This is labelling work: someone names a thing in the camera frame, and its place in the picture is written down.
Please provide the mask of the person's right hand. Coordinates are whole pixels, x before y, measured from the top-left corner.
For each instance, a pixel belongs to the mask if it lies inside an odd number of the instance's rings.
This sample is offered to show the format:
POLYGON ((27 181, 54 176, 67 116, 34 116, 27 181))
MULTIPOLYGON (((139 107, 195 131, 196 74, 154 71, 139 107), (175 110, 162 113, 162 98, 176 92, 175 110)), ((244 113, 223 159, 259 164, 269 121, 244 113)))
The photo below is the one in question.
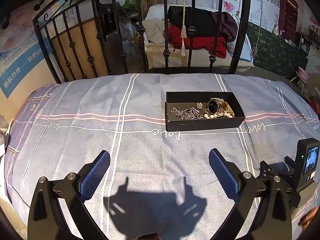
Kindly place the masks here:
POLYGON ((311 209, 300 219, 298 225, 302 228, 302 230, 305 230, 308 227, 308 225, 311 223, 315 214, 317 213, 318 208, 319 206, 311 209))

